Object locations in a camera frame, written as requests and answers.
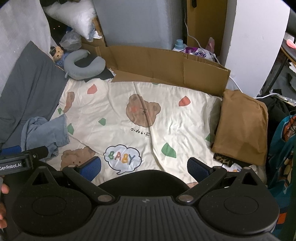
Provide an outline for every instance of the blue bottle cap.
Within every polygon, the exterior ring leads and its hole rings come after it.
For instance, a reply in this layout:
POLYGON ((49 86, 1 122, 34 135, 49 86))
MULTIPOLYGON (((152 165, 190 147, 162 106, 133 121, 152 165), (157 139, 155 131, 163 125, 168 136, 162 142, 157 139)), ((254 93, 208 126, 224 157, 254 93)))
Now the blue bottle cap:
POLYGON ((176 49, 184 49, 184 44, 183 44, 183 40, 181 39, 177 39, 176 43, 175 43, 175 48, 176 49))

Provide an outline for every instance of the white pillar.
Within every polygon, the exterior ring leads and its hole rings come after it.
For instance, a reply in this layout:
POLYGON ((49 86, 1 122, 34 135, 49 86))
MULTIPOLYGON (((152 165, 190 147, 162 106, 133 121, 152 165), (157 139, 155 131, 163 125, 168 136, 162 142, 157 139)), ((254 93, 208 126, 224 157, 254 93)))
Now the white pillar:
POLYGON ((220 60, 245 94, 256 97, 262 88, 281 47, 289 13, 282 0, 228 0, 220 60))

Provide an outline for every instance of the metal screw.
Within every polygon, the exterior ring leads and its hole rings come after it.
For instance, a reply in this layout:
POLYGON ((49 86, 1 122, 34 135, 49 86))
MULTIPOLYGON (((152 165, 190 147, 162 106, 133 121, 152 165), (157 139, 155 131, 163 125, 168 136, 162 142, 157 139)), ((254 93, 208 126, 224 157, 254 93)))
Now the metal screw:
POLYGON ((109 201, 112 200, 112 197, 110 195, 108 195, 108 194, 104 194, 104 195, 98 196, 98 200, 100 202, 109 202, 109 201))
POLYGON ((193 196, 190 196, 190 195, 181 195, 179 197, 179 200, 181 202, 186 202, 186 203, 189 203, 189 202, 192 202, 193 201, 193 196))

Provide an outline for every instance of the bear print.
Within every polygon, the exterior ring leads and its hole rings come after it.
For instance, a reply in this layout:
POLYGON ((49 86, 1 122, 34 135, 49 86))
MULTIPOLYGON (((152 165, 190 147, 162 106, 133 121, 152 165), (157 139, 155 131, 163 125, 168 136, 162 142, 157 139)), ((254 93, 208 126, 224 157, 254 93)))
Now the bear print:
POLYGON ((68 92, 67 99, 66 99, 66 106, 64 108, 64 113, 66 113, 72 107, 72 103, 73 103, 74 99, 75 99, 74 92, 68 92))
POLYGON ((158 103, 147 102, 138 94, 133 94, 128 101, 126 115, 131 122, 142 127, 154 124, 156 115, 161 109, 158 103))
POLYGON ((96 153, 88 146, 86 146, 83 149, 76 149, 74 151, 66 150, 63 152, 61 158, 61 170, 69 165, 80 166, 81 164, 87 162, 89 159, 94 157, 95 154, 96 153))

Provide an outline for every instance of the circular pad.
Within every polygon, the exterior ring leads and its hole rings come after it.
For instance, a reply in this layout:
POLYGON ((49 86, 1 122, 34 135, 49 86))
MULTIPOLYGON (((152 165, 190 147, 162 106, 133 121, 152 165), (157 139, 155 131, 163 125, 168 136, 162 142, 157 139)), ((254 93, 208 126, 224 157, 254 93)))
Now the circular pad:
POLYGON ((45 196, 34 201, 32 209, 39 215, 53 216, 62 212, 66 205, 66 201, 61 197, 45 196))
POLYGON ((12 219, 23 232, 38 236, 70 233, 84 225, 91 202, 83 193, 58 185, 33 185, 14 202, 12 219))
POLYGON ((255 187, 213 190, 201 198, 198 211, 210 226, 231 235, 270 232, 276 224, 279 207, 268 190, 255 187))
POLYGON ((228 211, 236 214, 250 214, 257 210, 258 203, 250 197, 236 196, 227 198, 224 206, 228 211))

